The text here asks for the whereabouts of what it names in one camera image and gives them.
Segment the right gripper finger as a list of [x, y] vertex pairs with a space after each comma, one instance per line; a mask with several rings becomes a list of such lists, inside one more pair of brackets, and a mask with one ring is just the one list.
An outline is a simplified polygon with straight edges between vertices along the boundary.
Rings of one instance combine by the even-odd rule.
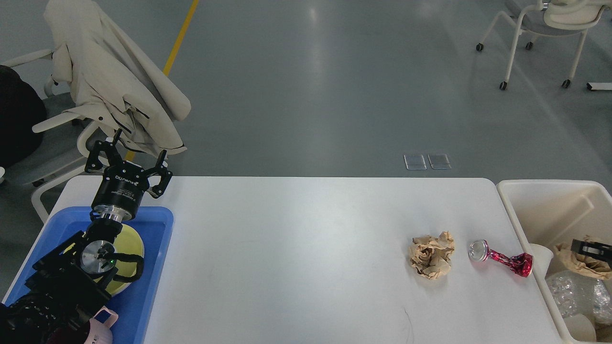
[[572, 240], [572, 250], [611, 250], [611, 246], [588, 240]]
[[572, 252], [577, 254], [594, 258], [596, 260], [605, 261], [610, 263], [612, 259], [612, 251], [609, 249], [599, 249], [594, 247], [579, 247], [573, 248]]

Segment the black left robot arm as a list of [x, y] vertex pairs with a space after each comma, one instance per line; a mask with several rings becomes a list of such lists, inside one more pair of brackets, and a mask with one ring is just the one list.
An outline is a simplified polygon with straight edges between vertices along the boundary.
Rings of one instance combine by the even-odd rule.
[[144, 271], [144, 257], [116, 250], [123, 222], [136, 217], [145, 193], [162, 196], [173, 176], [160, 151], [144, 169], [124, 160], [116, 146], [122, 134], [96, 141], [86, 172], [103, 170], [92, 202], [90, 224], [33, 264], [29, 292], [1, 306], [1, 337], [10, 344], [45, 344], [59, 329], [78, 331], [111, 299], [112, 281], [131, 283]]

